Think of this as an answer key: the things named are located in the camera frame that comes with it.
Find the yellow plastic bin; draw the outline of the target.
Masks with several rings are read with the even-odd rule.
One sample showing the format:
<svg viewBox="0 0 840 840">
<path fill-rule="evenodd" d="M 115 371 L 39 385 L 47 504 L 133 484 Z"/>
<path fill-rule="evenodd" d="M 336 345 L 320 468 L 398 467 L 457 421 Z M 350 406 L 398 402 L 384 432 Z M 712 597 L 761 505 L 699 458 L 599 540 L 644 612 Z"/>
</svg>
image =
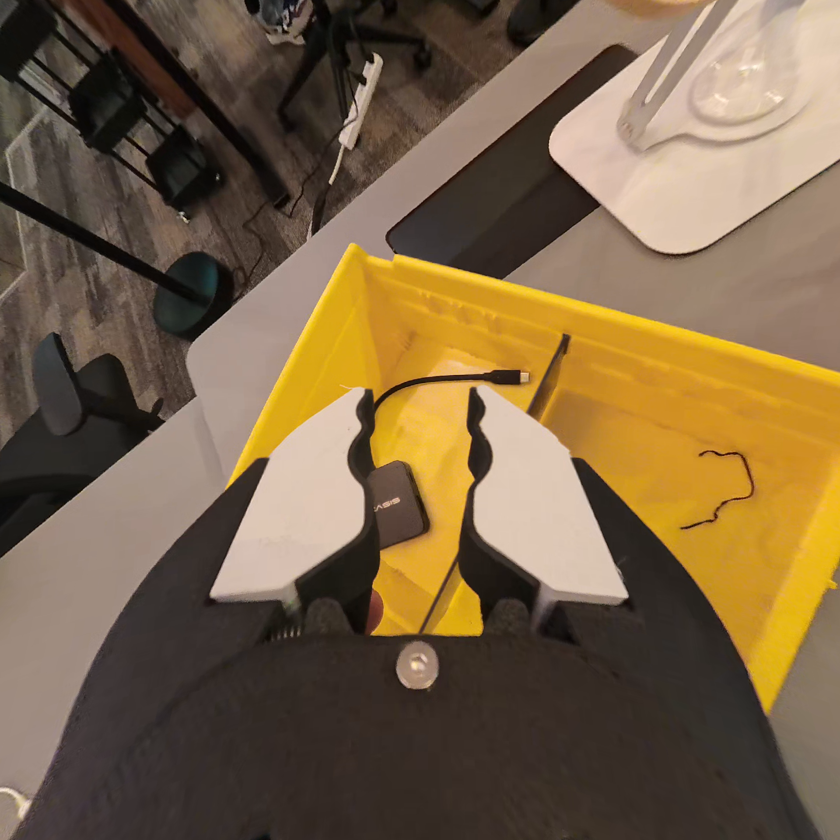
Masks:
<svg viewBox="0 0 840 840">
<path fill-rule="evenodd" d="M 229 481 L 355 386 L 521 369 L 527 410 L 562 334 L 540 417 L 689 572 L 773 708 L 839 555 L 838 373 L 420 259 L 345 251 L 278 374 Z M 699 458 L 700 451 L 746 455 Z"/>
</svg>

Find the black utility cart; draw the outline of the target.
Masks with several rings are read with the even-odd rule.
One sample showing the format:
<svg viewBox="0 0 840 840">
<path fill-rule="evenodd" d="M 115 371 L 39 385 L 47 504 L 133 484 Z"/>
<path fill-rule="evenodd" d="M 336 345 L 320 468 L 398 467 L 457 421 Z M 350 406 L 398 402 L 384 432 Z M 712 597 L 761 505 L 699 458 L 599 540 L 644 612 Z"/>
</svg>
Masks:
<svg viewBox="0 0 840 840">
<path fill-rule="evenodd" d="M 1 74 L 186 224 L 223 181 L 123 54 L 99 47 L 57 2 L 1 2 Z"/>
</svg>

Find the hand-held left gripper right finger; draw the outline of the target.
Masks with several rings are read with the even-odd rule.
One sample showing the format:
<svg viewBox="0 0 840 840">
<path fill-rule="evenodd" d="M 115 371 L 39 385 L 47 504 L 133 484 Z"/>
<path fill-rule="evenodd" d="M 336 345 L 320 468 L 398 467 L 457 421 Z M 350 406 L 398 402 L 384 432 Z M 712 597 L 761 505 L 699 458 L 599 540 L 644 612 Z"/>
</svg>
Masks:
<svg viewBox="0 0 840 840">
<path fill-rule="evenodd" d="M 623 577 L 570 450 L 487 385 L 469 391 L 463 581 L 489 617 L 505 600 L 530 617 L 559 603 L 624 604 Z"/>
</svg>

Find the black stand pole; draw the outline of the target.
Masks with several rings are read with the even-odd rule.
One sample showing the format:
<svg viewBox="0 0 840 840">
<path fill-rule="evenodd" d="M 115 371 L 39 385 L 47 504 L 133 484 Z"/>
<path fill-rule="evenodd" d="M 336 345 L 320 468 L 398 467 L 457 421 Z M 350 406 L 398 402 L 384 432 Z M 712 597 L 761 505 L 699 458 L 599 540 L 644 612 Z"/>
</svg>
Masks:
<svg viewBox="0 0 840 840">
<path fill-rule="evenodd" d="M 167 270 L 162 270 L 4 182 L 1 183 L 1 202 L 18 214 L 153 283 L 156 286 L 153 320 L 164 333 L 194 341 L 233 305 L 233 271 L 202 251 L 188 253 Z"/>
</svg>

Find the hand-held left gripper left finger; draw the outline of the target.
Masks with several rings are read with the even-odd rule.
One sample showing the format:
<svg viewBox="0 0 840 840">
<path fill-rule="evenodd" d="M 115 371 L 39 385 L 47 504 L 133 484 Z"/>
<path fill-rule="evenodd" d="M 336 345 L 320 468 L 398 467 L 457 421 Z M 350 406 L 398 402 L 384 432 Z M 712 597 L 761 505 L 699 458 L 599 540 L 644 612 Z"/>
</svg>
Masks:
<svg viewBox="0 0 840 840">
<path fill-rule="evenodd" d="M 267 458 L 211 588 L 215 602 L 367 603 L 380 565 L 368 477 L 375 413 L 355 387 L 292 431 Z"/>
</svg>

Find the black adapter with thin cable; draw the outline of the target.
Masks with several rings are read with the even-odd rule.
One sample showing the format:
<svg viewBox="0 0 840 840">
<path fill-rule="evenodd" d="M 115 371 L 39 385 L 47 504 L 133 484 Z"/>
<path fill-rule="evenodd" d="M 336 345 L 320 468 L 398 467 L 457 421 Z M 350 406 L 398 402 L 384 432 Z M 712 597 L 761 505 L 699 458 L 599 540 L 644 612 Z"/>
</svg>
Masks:
<svg viewBox="0 0 840 840">
<path fill-rule="evenodd" d="M 417 377 L 394 385 L 374 401 L 374 410 L 390 397 L 404 390 L 423 385 L 459 382 L 481 382 L 493 385 L 525 385 L 530 383 L 527 371 L 497 369 L 471 374 L 440 374 Z M 373 497 L 374 519 L 380 548 L 389 549 L 423 536 L 430 529 L 430 521 L 421 498 L 413 471 L 407 462 L 394 460 L 373 469 L 369 476 Z"/>
</svg>

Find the white stand base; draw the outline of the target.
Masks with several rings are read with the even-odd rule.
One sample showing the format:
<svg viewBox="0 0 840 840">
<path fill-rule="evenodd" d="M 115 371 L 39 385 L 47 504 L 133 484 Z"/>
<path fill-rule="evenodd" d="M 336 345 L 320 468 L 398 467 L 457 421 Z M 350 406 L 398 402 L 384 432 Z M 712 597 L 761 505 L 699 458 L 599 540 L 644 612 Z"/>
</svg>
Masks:
<svg viewBox="0 0 840 840">
<path fill-rule="evenodd" d="M 838 163 L 838 2 L 615 5 L 681 15 L 549 153 L 643 245 L 695 253 Z"/>
</svg>

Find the white power strip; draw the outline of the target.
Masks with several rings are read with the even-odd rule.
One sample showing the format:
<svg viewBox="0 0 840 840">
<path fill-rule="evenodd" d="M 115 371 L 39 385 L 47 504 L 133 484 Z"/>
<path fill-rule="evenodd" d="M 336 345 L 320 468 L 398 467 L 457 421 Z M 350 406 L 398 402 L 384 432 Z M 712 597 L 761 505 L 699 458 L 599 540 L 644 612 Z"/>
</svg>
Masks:
<svg viewBox="0 0 840 840">
<path fill-rule="evenodd" d="M 344 121 L 339 143 L 345 151 L 352 151 L 359 139 L 362 125 L 377 89 L 382 70 L 383 58 L 376 52 L 365 62 L 359 79 L 355 82 L 350 109 Z"/>
</svg>

